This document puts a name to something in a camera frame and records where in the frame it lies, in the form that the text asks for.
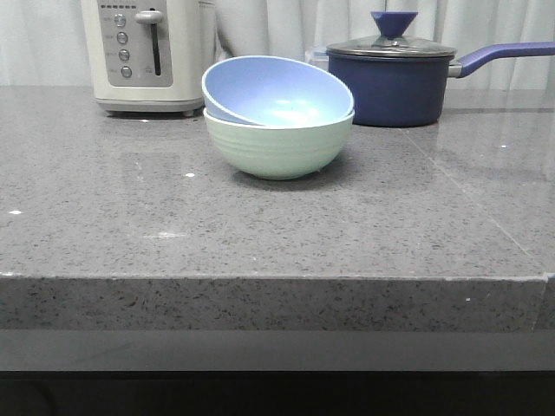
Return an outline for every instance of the stacked bowls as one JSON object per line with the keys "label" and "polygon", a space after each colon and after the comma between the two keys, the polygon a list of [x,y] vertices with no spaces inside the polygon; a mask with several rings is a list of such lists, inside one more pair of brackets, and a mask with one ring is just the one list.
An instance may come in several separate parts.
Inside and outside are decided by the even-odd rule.
{"label": "stacked bowls", "polygon": [[353,95],[334,75],[276,56],[240,56],[202,77],[208,133],[224,159],[264,179],[294,179],[341,152]]}

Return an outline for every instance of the saucepan lid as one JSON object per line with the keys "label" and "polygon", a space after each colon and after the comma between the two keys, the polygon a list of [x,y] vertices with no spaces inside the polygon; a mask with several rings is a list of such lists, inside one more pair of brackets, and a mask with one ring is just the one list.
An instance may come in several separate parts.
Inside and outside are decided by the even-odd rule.
{"label": "saucepan lid", "polygon": [[328,46],[328,52],[341,55],[377,57],[440,57],[454,56],[455,48],[420,37],[403,36],[417,12],[372,12],[380,29],[379,36],[367,36]]}

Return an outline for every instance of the blue saucepan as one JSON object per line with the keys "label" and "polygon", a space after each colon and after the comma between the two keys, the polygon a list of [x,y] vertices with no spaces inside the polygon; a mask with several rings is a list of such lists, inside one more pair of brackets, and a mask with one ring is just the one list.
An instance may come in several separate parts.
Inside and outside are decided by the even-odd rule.
{"label": "blue saucepan", "polygon": [[355,99],[356,124],[413,127],[437,121],[448,77],[462,78],[493,59],[555,55],[555,42],[487,46],[454,61],[456,49],[403,36],[416,12],[373,12],[381,31],[327,48],[329,71]]}

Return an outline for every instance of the lid knob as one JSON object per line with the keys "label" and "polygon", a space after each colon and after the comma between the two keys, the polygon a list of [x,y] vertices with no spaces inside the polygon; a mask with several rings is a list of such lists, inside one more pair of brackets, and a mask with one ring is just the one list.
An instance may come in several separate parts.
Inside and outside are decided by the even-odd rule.
{"label": "lid knob", "polygon": [[417,11],[373,11],[372,17],[382,36],[394,39],[402,36],[417,14]]}

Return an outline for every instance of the toaster lever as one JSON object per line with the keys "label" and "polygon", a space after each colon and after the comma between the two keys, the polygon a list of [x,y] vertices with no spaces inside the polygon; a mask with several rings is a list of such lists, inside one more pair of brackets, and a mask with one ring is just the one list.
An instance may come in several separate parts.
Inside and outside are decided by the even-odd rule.
{"label": "toaster lever", "polygon": [[135,21],[141,24],[158,24],[164,20],[164,13],[159,10],[143,10],[135,15]]}

